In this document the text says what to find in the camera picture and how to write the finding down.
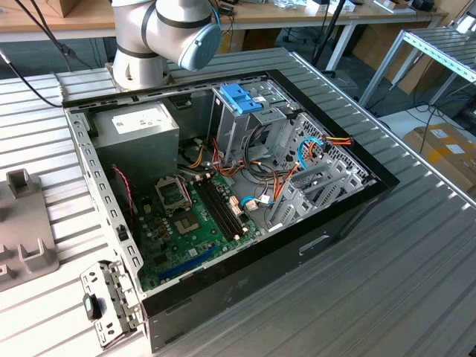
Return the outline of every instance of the yellow wire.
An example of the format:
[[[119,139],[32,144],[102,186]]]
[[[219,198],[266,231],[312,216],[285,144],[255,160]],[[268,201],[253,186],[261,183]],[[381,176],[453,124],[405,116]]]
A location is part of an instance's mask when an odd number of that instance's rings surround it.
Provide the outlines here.
[[[349,140],[350,138],[333,138],[332,136],[326,136],[327,139],[330,139],[330,140]]]
[[[203,146],[200,147],[200,153],[199,157],[196,159],[196,161],[189,166],[190,169],[195,169],[202,163],[202,155],[203,155]]]

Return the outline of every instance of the slotted aluminum work surface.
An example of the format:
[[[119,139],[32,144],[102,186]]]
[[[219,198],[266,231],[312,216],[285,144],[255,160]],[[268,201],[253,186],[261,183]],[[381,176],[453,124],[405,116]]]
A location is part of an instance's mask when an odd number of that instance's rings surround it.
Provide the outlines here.
[[[297,55],[215,57],[178,82],[280,69],[401,184],[349,238],[162,350],[160,356],[467,356],[476,342],[476,211]],[[114,92],[106,70],[61,74],[68,96]],[[32,77],[55,100],[52,76]],[[38,173],[61,266],[0,294],[2,356],[148,356],[140,332],[99,348],[79,274],[110,258],[65,118],[18,80],[0,82],[0,173]]]
[[[454,28],[405,31],[403,39],[465,80],[476,80],[476,38]]]

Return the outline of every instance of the blue drive bay latch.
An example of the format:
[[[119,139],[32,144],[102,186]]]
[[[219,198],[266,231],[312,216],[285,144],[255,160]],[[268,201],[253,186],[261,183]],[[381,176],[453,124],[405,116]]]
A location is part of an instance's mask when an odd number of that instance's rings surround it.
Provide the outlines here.
[[[263,105],[256,103],[250,92],[243,89],[239,84],[233,83],[221,86],[220,91],[240,114],[257,112],[263,109]]]

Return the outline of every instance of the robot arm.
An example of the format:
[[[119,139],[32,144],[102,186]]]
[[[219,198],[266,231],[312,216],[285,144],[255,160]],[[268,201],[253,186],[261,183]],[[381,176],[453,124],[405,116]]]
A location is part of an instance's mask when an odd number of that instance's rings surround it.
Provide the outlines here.
[[[205,67],[218,48],[220,28],[207,0],[113,0],[118,51],[113,74],[124,89],[162,86],[167,60],[188,71]]]

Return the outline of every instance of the ram slot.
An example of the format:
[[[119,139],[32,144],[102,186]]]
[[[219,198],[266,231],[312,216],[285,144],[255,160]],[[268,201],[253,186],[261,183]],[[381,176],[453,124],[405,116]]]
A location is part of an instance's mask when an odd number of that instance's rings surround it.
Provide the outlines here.
[[[230,208],[222,201],[222,198],[216,192],[215,186],[210,181],[198,183],[196,185],[196,192],[205,203],[205,207],[227,241],[234,240],[236,236],[240,237],[243,235],[243,230],[237,219],[232,214]]]

